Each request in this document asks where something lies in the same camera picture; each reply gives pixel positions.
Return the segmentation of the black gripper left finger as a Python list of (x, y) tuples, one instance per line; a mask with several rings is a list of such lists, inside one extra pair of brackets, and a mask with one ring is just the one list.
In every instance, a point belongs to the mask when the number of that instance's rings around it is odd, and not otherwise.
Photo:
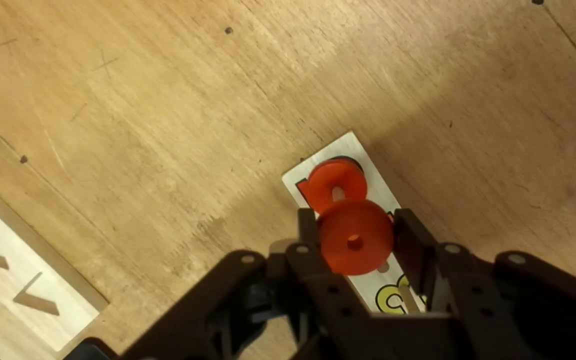
[(272, 303), (287, 317), (296, 352), (290, 360), (372, 360), (367, 314), (350, 284), (319, 254), (316, 213), (296, 210), (297, 233), (269, 245)]

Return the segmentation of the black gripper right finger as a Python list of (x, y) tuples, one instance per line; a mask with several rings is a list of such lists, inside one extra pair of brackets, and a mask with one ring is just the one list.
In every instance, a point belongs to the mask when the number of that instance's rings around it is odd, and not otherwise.
[(394, 211), (394, 255), (425, 311), (400, 316), (401, 333), (489, 333), (495, 327), (492, 264), (454, 242), (438, 242), (407, 207)]

